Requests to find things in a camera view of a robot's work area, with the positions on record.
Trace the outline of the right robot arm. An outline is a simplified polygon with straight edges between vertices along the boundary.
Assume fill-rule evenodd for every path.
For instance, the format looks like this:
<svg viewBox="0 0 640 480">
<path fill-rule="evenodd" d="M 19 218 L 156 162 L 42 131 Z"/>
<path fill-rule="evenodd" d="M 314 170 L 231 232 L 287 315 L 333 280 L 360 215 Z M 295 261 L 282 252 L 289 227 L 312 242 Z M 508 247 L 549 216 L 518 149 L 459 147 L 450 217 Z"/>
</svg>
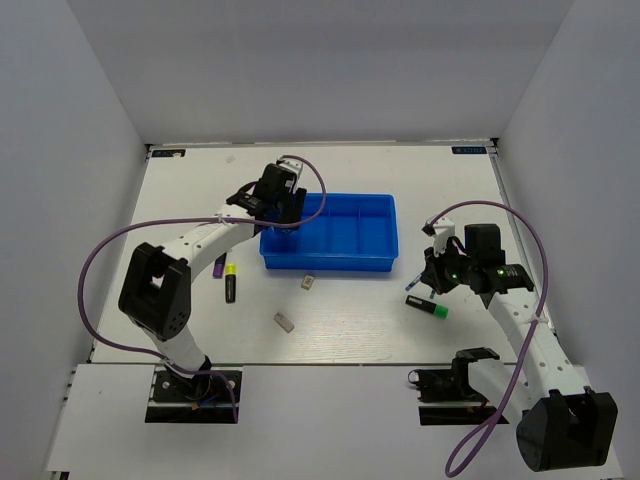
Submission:
<svg viewBox="0 0 640 480">
<path fill-rule="evenodd" d="M 510 397 L 501 415 L 515 428 L 518 450 L 533 471 L 595 467 L 606 463 L 618 409 L 607 392 L 594 391 L 577 372 L 546 320 L 524 267 L 509 264 L 495 224 L 471 224 L 459 239 L 446 218 L 424 227 L 434 243 L 425 251 L 422 283 L 437 294 L 469 287 L 517 354 L 510 374 L 488 348 L 457 353 L 451 384 L 461 397 L 479 394 L 493 404 Z"/>
</svg>

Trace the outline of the green cap black highlighter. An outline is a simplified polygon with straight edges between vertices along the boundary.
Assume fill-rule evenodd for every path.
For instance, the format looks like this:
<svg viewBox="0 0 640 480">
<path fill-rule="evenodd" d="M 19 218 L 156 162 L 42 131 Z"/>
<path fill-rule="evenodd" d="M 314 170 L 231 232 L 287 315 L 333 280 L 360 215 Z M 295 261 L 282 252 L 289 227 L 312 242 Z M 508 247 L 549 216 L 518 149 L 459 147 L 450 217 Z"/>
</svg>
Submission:
<svg viewBox="0 0 640 480">
<path fill-rule="evenodd" d="M 449 313 L 447 307 L 413 295 L 406 297 L 405 304 L 441 319 L 445 319 Z"/>
</svg>

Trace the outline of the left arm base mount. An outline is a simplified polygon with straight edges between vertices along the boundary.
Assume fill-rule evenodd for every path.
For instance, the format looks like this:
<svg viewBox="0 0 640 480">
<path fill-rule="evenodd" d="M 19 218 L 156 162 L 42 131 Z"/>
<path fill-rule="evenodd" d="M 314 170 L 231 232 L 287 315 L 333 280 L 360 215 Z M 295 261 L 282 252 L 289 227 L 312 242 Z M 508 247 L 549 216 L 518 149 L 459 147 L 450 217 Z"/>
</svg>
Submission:
<svg viewBox="0 0 640 480">
<path fill-rule="evenodd" d="M 240 409 L 241 370 L 223 371 Z M 184 383 L 166 369 L 152 376 L 145 413 L 147 424 L 235 424 L 231 395 L 226 384 L 214 376 L 197 376 Z"/>
</svg>

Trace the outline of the blue round tape container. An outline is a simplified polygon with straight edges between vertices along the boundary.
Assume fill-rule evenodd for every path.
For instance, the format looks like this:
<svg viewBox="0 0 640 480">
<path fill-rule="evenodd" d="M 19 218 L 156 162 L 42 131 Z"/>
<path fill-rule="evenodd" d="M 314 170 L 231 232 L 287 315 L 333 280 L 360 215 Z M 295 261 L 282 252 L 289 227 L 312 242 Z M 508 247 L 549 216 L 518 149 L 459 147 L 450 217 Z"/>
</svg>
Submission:
<svg viewBox="0 0 640 480">
<path fill-rule="evenodd" d="M 277 238 L 294 238 L 298 233 L 299 228 L 273 228 L 274 235 Z"/>
</svg>

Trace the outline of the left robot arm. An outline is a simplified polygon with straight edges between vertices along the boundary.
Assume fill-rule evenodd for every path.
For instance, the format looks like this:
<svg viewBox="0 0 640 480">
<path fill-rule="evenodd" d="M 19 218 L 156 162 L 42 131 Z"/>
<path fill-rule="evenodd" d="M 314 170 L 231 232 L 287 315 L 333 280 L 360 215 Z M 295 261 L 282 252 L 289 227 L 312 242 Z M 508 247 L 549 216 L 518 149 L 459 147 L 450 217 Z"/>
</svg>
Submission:
<svg viewBox="0 0 640 480">
<path fill-rule="evenodd" d="M 284 156 L 268 164 L 253 186 L 227 198 L 212 223 L 163 244 L 145 242 L 134 249 L 119 310 L 152 340 L 188 398 L 205 396 L 212 378 L 207 357 L 187 327 L 191 285 L 219 257 L 261 230 L 301 220 L 306 191 L 297 184 L 302 170 L 300 159 Z"/>
</svg>

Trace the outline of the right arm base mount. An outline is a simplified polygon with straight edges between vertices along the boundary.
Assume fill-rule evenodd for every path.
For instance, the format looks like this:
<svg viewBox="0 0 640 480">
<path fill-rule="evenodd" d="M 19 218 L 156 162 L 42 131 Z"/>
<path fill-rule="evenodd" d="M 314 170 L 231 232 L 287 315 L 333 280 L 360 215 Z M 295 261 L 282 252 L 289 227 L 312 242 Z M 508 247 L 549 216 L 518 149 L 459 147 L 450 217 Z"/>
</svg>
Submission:
<svg viewBox="0 0 640 480">
<path fill-rule="evenodd" d="M 407 381 L 418 393 L 421 426 L 477 426 L 496 411 L 483 395 L 457 387 L 450 369 L 414 369 Z"/>
</svg>

